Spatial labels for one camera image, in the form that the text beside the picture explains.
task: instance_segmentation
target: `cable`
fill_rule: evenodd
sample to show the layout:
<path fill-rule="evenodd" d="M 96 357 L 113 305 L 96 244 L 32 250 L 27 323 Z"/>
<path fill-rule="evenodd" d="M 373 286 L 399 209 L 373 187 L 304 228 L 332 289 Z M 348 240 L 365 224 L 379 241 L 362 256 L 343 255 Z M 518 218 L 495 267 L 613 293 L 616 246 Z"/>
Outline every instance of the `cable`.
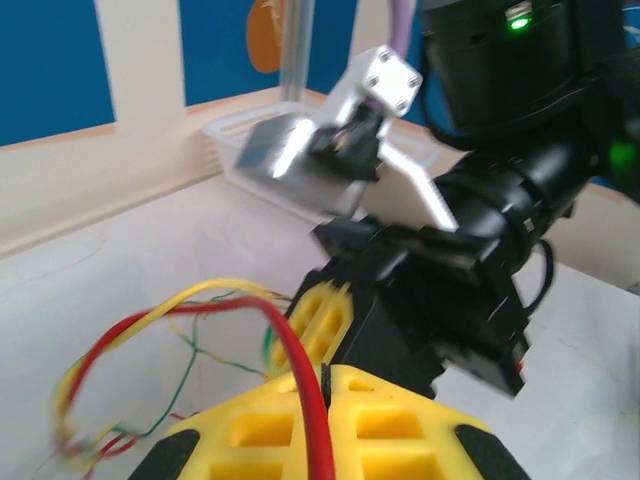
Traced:
<path fill-rule="evenodd" d="M 232 294 L 233 294 L 233 293 L 235 293 L 235 292 L 236 292 L 236 290 L 233 290 L 233 291 L 231 291 L 231 292 L 229 292 L 229 293 L 227 293 L 227 294 L 220 295 L 220 296 L 216 297 L 215 299 L 216 299 L 216 300 L 219 300 L 219 299 L 221 299 L 221 298 L 226 298 L 226 297 L 228 297 L 229 295 L 232 295 Z M 282 296 L 282 295 L 280 295 L 280 294 L 277 294 L 277 293 L 271 293 L 271 292 L 270 292 L 269 290 L 267 290 L 267 289 L 263 289 L 263 294 L 264 294 L 265 296 L 272 296 L 272 295 L 273 295 L 273 296 L 277 296 L 278 298 L 283 297 L 283 296 Z M 190 303 L 191 305 L 202 305 L 202 303 L 201 303 L 201 302 L 189 302 L 189 303 Z M 127 318 L 127 319 L 123 320 L 122 322 L 120 322 L 120 326 L 122 327 L 122 326 L 123 326 L 122 324 L 127 324 L 127 325 L 129 325 L 129 324 L 131 324 L 131 322 L 137 321 L 139 318 L 141 318 L 141 317 L 142 317 L 144 314 L 146 314 L 146 313 L 148 313 L 148 312 L 141 312 L 141 313 L 139 313 L 139 314 L 137 314 L 137 315 L 133 315 L 133 316 L 131 316 L 131 317 L 129 317 L 129 318 Z M 183 307 L 181 307 L 181 308 L 178 308 L 178 309 L 174 310 L 174 312 L 173 312 L 173 313 L 197 313 L 197 312 L 195 312 L 193 308 L 189 308 L 189 307 L 183 306 Z M 195 335 L 196 335 L 196 331 L 195 331 L 196 325 L 194 324 L 193 326 L 194 326 L 194 334 L 193 334 L 193 335 L 194 335 L 194 338 L 195 338 Z M 192 345 L 191 340 L 190 340 L 188 337 L 186 337 L 186 335 L 184 335 L 184 337 L 185 337 L 185 339 L 189 342 L 189 344 L 192 346 L 192 348 L 194 348 L 194 347 L 193 347 L 193 345 Z M 74 372 L 74 369 L 75 369 L 75 368 L 77 368 L 77 366 L 80 364 L 80 361 L 81 361 L 81 360 L 79 360 L 78 362 L 76 362 L 76 364 L 75 364 L 71 369 L 69 369 L 69 370 L 67 371 L 67 374 L 65 374 L 65 378 L 66 378 L 67 380 L 68 380 L 69 376 L 72 376 L 72 374 L 73 374 L 73 372 Z M 190 370 L 191 370 L 191 369 L 189 368 L 189 369 L 185 372 L 185 378 L 189 375 Z M 56 409 L 59 409 L 59 406 L 60 406 L 60 400 L 62 399 L 62 397 L 61 397 L 61 395 L 60 395 L 60 392 L 61 392 L 61 391 L 63 391 L 63 390 L 64 390 L 64 388 L 65 388 L 65 378 L 63 378 L 63 380 L 60 382 L 60 384 L 59 384 L 58 388 L 56 389 L 56 397 L 57 397 L 57 400 L 56 400 L 56 402 L 55 402 L 55 403 L 56 403 Z M 179 393 L 180 393 L 180 389 L 181 389 L 181 387 L 180 387 L 180 388 L 178 388 L 178 390 L 176 391 L 176 394 L 175 394 L 175 397 L 176 397 L 176 398 L 177 398 L 177 396 L 178 396 L 178 395 L 179 395 Z M 56 416 L 57 416 L 58 418 L 64 418 L 64 415 L 65 415 L 64 413 L 62 413 L 62 416 L 60 416 L 60 415 L 61 415 L 61 412 L 60 412 L 60 411 L 57 411 L 57 412 L 54 412 L 54 413 L 56 413 Z M 166 417 L 166 415 L 163 415 L 163 417 L 161 417 L 161 418 L 158 420 L 158 422 L 157 422 L 157 423 L 159 424 L 160 422 L 162 422 L 163 418 L 165 418 L 165 417 Z M 85 459 L 86 459 L 86 458 L 89 458 L 89 459 L 91 459 L 92 461 L 95 461 L 96 459 L 98 459 L 98 461 L 99 461 L 99 459 L 100 459 L 100 455 L 99 455 L 99 452 L 98 452 L 98 450 L 97 450 L 98 444 L 99 444 L 99 442 L 100 442 L 103 438 L 105 438 L 105 437 L 106 437 L 109 433 L 111 433 L 114 429 L 115 429 L 115 430 L 118 430 L 119 432 L 126 433 L 126 434 L 128 434 L 128 435 L 131 435 L 131 436 L 140 435 L 138 432 L 133 432 L 133 431 L 131 431 L 130 429 L 124 429 L 124 428 L 121 428 L 119 424 L 113 424 L 113 425 L 111 425 L 111 426 L 109 426 L 109 427 L 105 428 L 105 429 L 104 429 L 104 430 L 103 430 L 103 431 L 102 431 L 102 432 L 101 432 L 101 433 L 96 437 L 96 439 L 94 439 L 92 442 L 88 442 L 88 441 L 86 441 L 86 440 L 80 440 L 79 442 L 77 442 L 77 443 L 76 443 L 76 444 L 74 444 L 73 446 L 67 446 L 67 442 L 68 442 L 68 440 L 72 437 L 72 432 L 71 432 L 69 429 L 67 429 L 67 428 L 66 428 L 66 423 L 65 423 L 64 421 L 59 421 L 59 422 L 58 422 L 58 425 L 57 425 L 58 435 L 57 435 L 57 438 L 56 438 L 56 443 L 58 444 L 58 448 L 57 448 L 57 449 L 58 449 L 58 451 L 59 451 L 60 453 L 62 453 L 64 456 L 66 456 L 66 457 L 68 457 L 68 458 L 75 458 L 75 459 L 76 459 L 76 461 L 77 461 L 77 459 L 78 459 L 80 456 L 84 457 Z"/>
<path fill-rule="evenodd" d="M 262 339 L 262 363 L 264 363 L 264 366 L 267 369 L 271 366 L 271 347 L 275 340 L 273 337 L 273 328 L 269 325 L 266 333 L 264 334 L 264 338 Z"/>
<path fill-rule="evenodd" d="M 220 278 L 215 280 L 209 280 L 196 284 L 178 295 L 167 300 L 165 303 L 155 308 L 152 311 L 144 314 L 132 315 L 131 317 L 119 322 L 115 326 L 111 327 L 99 340 L 94 347 L 87 353 L 85 357 L 82 357 L 76 364 L 74 364 L 64 375 L 60 382 L 60 388 L 57 389 L 58 395 L 55 398 L 55 413 L 59 417 L 64 415 L 66 411 L 71 407 L 73 400 L 80 388 L 87 370 L 90 365 L 100 356 L 105 350 L 112 350 L 122 343 L 127 341 L 139 333 L 142 329 L 150 325 L 152 322 L 162 317 L 164 314 L 172 310 L 174 307 L 181 304 L 183 301 L 188 300 L 193 295 L 200 292 L 216 289 L 236 289 L 242 290 L 258 297 L 273 298 L 275 295 L 268 289 L 241 279 L 236 278 Z M 209 308 L 213 310 L 206 311 L 220 311 L 218 310 L 218 304 L 210 305 Z M 199 313 L 199 305 L 183 306 L 176 310 L 175 313 Z"/>
<path fill-rule="evenodd" d="M 212 302 L 215 301 L 220 301 L 220 299 L 224 299 L 226 297 L 229 297 L 230 295 L 232 295 L 235 292 L 229 292 L 228 294 L 225 295 L 219 295 L 217 297 L 214 297 L 213 299 L 211 299 Z M 177 420 L 184 420 L 185 417 L 182 417 L 178 414 L 175 413 L 169 413 L 171 411 L 171 409 L 173 408 L 173 406 L 175 405 L 178 397 L 180 396 L 180 393 L 182 392 L 182 389 L 184 387 L 184 384 L 187 380 L 187 378 L 189 377 L 189 374 L 191 373 L 191 370 L 193 369 L 194 366 L 194 362 L 195 359 L 197 357 L 198 353 L 201 353 L 202 350 L 198 347 L 198 330 L 197 330 L 197 319 L 198 319 L 199 315 L 196 315 L 196 317 L 193 320 L 192 323 L 192 338 L 190 339 L 189 337 L 186 336 L 186 334 L 184 334 L 183 332 L 180 332 L 180 336 L 184 336 L 184 340 L 192 347 L 192 356 L 191 359 L 189 361 L 189 364 L 187 365 L 187 368 L 178 384 L 178 387 L 174 393 L 174 395 L 171 398 L 171 401 L 169 402 L 169 405 L 167 406 L 167 408 L 165 409 L 164 413 L 158 418 L 158 420 L 153 424 L 153 426 L 145 433 L 136 433 L 130 429 L 125 429 L 120 427 L 119 425 L 113 425 L 107 429 L 105 429 L 105 431 L 103 431 L 103 433 L 101 433 L 97 439 L 94 441 L 94 445 L 97 446 L 97 443 L 99 443 L 102 438 L 104 438 L 106 435 L 108 435 L 111 432 L 117 432 L 119 433 L 119 435 L 111 440 L 110 442 L 108 442 L 99 452 L 99 454 L 96 456 L 96 458 L 94 459 L 89 471 L 87 472 L 87 474 L 85 475 L 85 480 L 89 480 L 92 476 L 93 476 L 93 471 L 95 470 L 96 466 L 98 465 L 98 463 L 106 458 L 112 458 L 115 457 L 117 455 L 120 455 L 121 453 L 126 452 L 127 450 L 129 450 L 130 448 L 132 448 L 139 439 L 143 439 L 143 438 L 147 438 L 149 436 L 151 436 L 153 434 L 153 432 L 162 424 L 162 422 L 167 418 L 167 417 L 173 417 L 176 418 Z M 118 443 L 118 441 L 120 441 L 122 438 L 124 438 L 125 436 L 130 436 L 132 437 L 131 440 L 129 442 L 127 442 L 125 445 L 123 445 L 122 447 L 119 447 L 115 450 L 111 450 L 111 447 L 114 446 L 115 444 Z"/>
<path fill-rule="evenodd" d="M 400 58 L 405 58 L 411 41 L 413 8 L 409 0 L 389 0 L 389 3 L 391 8 L 389 48 Z"/>
<path fill-rule="evenodd" d="M 545 260 L 545 272 L 544 279 L 542 281 L 542 286 L 540 287 L 540 291 L 536 298 L 531 302 L 528 307 L 525 307 L 524 311 L 527 314 L 527 317 L 533 315 L 533 313 L 538 309 L 544 298 L 549 293 L 549 289 L 553 284 L 553 279 L 555 277 L 555 255 L 553 253 L 553 247 L 549 242 L 544 239 L 540 239 L 538 244 L 542 247 L 542 251 L 544 253 Z"/>
<path fill-rule="evenodd" d="M 228 298 L 231 295 L 233 295 L 234 293 L 236 293 L 235 291 L 231 291 L 229 293 L 226 293 L 224 295 L 218 295 L 217 297 L 213 297 L 211 300 L 209 300 L 208 303 L 215 303 L 215 302 L 219 302 L 224 298 Z M 193 304 L 193 305 L 203 305 L 203 303 L 201 302 L 189 302 L 189 304 Z M 196 315 L 195 318 L 193 319 L 194 323 L 197 323 L 200 320 L 200 315 Z M 216 362 L 222 364 L 222 365 L 228 365 L 230 367 L 235 367 L 235 368 L 239 368 L 240 370 L 243 370 L 247 373 L 253 373 L 255 375 L 259 375 L 260 378 L 264 379 L 266 378 L 266 375 L 264 372 L 261 372 L 260 370 L 256 370 L 255 368 L 249 367 L 247 365 L 244 365 L 242 363 L 238 363 L 238 362 L 234 362 L 233 360 L 229 360 L 228 358 L 223 357 L 220 354 L 214 353 L 210 350 L 206 350 L 204 348 L 200 348 L 200 346 L 194 342 L 192 339 L 190 339 L 186 333 L 184 333 L 180 327 L 178 327 L 178 325 L 176 325 L 174 319 L 169 316 L 168 317 L 168 321 L 169 321 L 169 327 L 171 327 L 171 329 L 175 332 L 176 335 L 178 335 L 178 337 L 180 337 L 187 345 L 189 345 L 191 348 L 195 349 L 197 351 L 197 353 L 201 353 L 209 358 L 211 358 L 212 360 L 215 360 Z"/>
<path fill-rule="evenodd" d="M 73 404 L 78 390 L 89 369 L 102 353 L 122 344 L 151 324 L 154 320 L 169 312 L 211 313 L 238 308 L 257 308 L 267 315 L 274 327 L 275 333 L 281 339 L 298 385 L 300 403 L 302 406 L 303 417 L 305 419 L 309 479 L 335 479 L 331 437 L 329 434 L 327 412 L 324 408 L 322 393 L 311 363 L 309 362 L 309 359 L 307 358 L 296 334 L 287 323 L 287 319 L 269 301 L 264 298 L 257 297 L 243 297 L 212 305 L 179 306 L 180 303 L 184 302 L 189 297 L 204 290 L 213 288 L 235 288 L 252 294 L 259 294 L 263 297 L 273 297 L 273 294 L 268 292 L 266 289 L 243 280 L 210 280 L 194 285 L 193 287 L 180 292 L 178 295 L 167 300 L 150 312 L 142 312 L 141 314 L 132 315 L 131 317 L 128 317 L 116 324 L 96 342 L 86 356 L 81 358 L 73 367 L 71 367 L 71 369 L 69 369 L 65 374 L 60 387 L 57 389 L 55 413 L 58 418 L 60 441 L 64 443 L 71 438 L 71 431 L 65 422 L 66 414 Z"/>

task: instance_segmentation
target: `yellow wire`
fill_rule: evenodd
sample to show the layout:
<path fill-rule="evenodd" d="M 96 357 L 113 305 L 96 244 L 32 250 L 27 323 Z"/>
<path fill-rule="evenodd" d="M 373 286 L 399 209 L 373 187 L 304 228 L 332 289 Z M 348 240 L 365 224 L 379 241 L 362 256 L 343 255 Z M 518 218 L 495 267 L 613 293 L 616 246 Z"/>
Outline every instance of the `yellow wire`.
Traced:
<path fill-rule="evenodd" d="M 180 329 L 178 325 L 176 325 L 176 322 L 173 320 L 173 317 L 169 316 L 168 320 L 169 320 L 169 326 L 171 327 L 171 330 L 173 330 L 176 333 L 176 335 L 182 338 L 185 342 L 191 343 L 191 339 L 187 336 L 186 333 L 184 333 L 183 330 Z"/>
<path fill-rule="evenodd" d="M 216 278 L 207 280 L 201 283 L 197 283 L 180 293 L 174 295 L 158 307 L 151 310 L 144 317 L 134 323 L 127 330 L 122 332 L 118 337 L 116 337 L 113 342 L 106 348 L 105 351 L 113 350 L 124 342 L 129 340 L 134 335 L 140 333 L 143 329 L 148 327 L 151 323 L 153 323 L 158 318 L 163 317 L 169 312 L 171 309 L 180 305 L 182 302 L 188 300 L 190 297 L 197 295 L 198 293 L 213 290 L 213 289 L 228 289 L 228 290 L 241 290 L 243 292 L 249 293 L 256 297 L 267 298 L 269 300 L 273 300 L 278 298 L 278 294 L 271 292 L 266 287 L 259 285 L 257 283 L 250 282 L 248 280 L 238 279 L 238 278 Z M 80 358 L 74 365 L 69 368 L 62 377 L 62 380 L 58 383 L 58 386 L 54 392 L 54 417 L 56 418 L 55 426 L 59 435 L 63 438 L 71 438 L 74 433 L 74 429 L 72 429 L 67 420 L 66 416 L 69 410 L 69 391 L 71 385 L 73 384 L 75 377 L 78 374 L 78 370 L 84 363 L 86 356 Z M 99 443 L 114 427 L 112 425 L 107 430 L 106 428 L 98 435 L 97 440 L 93 443 Z"/>

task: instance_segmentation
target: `yellow lattice block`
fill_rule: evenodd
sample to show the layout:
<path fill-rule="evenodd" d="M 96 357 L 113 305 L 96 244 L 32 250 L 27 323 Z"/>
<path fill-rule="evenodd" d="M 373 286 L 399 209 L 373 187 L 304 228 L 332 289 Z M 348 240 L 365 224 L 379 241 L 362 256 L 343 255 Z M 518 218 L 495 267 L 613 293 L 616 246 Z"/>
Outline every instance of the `yellow lattice block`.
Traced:
<path fill-rule="evenodd" d="M 460 424 L 486 430 L 480 421 L 352 367 L 331 372 L 338 480 L 482 480 L 454 432 Z M 176 424 L 166 439 L 186 431 L 199 438 L 171 480 L 307 478 L 291 374 Z"/>
<path fill-rule="evenodd" d="M 353 304 L 349 286 L 336 288 L 320 283 L 307 290 L 289 317 L 289 325 L 313 364 L 329 363 L 349 326 L 353 323 Z M 271 349 L 269 378 L 289 370 L 280 340 Z"/>

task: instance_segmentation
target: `red wire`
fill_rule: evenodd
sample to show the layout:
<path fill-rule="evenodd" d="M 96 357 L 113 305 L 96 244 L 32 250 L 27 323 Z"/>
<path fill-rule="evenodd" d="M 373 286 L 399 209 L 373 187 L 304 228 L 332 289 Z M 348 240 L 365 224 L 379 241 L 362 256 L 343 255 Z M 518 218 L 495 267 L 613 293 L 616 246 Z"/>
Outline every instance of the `red wire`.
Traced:
<path fill-rule="evenodd" d="M 120 454 L 130 450 L 136 443 L 138 443 L 138 437 L 133 437 L 127 443 L 125 443 L 121 447 L 116 448 L 115 450 L 111 450 L 110 448 L 103 448 L 101 450 L 102 458 L 111 458 L 111 457 L 115 457 L 117 455 L 120 455 Z"/>
<path fill-rule="evenodd" d="M 114 437 L 109 442 L 107 442 L 105 446 L 100 449 L 100 460 L 102 460 L 105 457 L 105 455 L 109 452 L 109 449 L 113 447 L 116 443 L 118 443 L 120 440 L 122 440 L 122 435 L 118 435 L 117 437 Z M 93 478 L 93 472 L 95 468 L 96 467 L 94 465 L 87 473 L 84 474 L 84 477 L 82 477 L 82 480 L 91 480 Z"/>
<path fill-rule="evenodd" d="M 280 313 L 280 311 L 271 302 L 258 297 L 240 297 L 213 304 L 181 305 L 172 309 L 169 313 L 215 313 L 237 310 L 240 308 L 255 308 L 261 310 L 271 322 L 271 325 L 280 338 L 285 353 L 287 354 L 287 359 L 291 365 L 291 371 L 293 372 L 293 376 L 298 385 L 300 404 L 302 406 L 307 444 L 307 468 L 309 480 L 335 480 L 335 465 L 333 450 L 331 448 L 329 420 L 327 418 L 327 411 L 324 405 L 320 385 L 316 379 L 311 362 L 309 361 L 300 340 L 289 326 L 286 317 L 282 315 L 282 313 Z M 121 320 L 111 327 L 94 344 L 91 350 L 87 353 L 85 359 L 82 361 L 82 364 L 78 369 L 78 373 L 73 380 L 71 388 L 69 389 L 69 396 L 67 399 L 69 407 L 71 407 L 87 376 L 87 373 L 98 357 L 118 336 L 140 320 L 149 311 L 150 310 L 139 312 Z M 126 451 L 131 448 L 133 444 L 129 445 L 129 443 L 123 445 L 120 449 L 124 449 L 123 451 Z M 109 448 L 113 445 L 115 445 L 115 442 L 109 442 L 105 447 L 103 447 L 102 450 L 106 449 L 103 454 L 104 456 L 111 456 L 111 454 L 116 455 L 116 451 L 109 451 Z"/>

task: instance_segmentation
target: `white table surface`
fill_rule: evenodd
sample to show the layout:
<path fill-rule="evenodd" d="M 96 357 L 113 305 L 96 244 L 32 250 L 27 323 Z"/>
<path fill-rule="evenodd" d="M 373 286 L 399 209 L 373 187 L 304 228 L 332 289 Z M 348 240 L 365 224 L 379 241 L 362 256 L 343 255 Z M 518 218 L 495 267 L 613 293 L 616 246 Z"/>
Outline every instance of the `white table surface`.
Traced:
<path fill-rule="evenodd" d="M 203 279 L 246 277 L 295 292 L 325 261 L 312 227 L 216 178 L 0 261 L 0 478 L 81 478 L 55 463 L 36 473 L 50 453 L 48 402 L 64 370 L 119 319 Z M 539 263 L 517 276 L 527 300 Z M 518 397 L 449 369 L 438 401 L 485 421 L 535 480 L 637 479 L 639 324 L 638 297 L 559 266 L 528 329 Z M 260 366 L 264 329 L 258 314 L 240 312 L 203 322 L 200 339 Z M 93 433 L 114 420 L 150 425 L 188 358 L 159 322 L 101 359 L 74 419 Z M 202 358 L 174 411 L 190 414 L 258 383 Z M 151 443 L 104 462 L 94 479 L 127 478 Z"/>

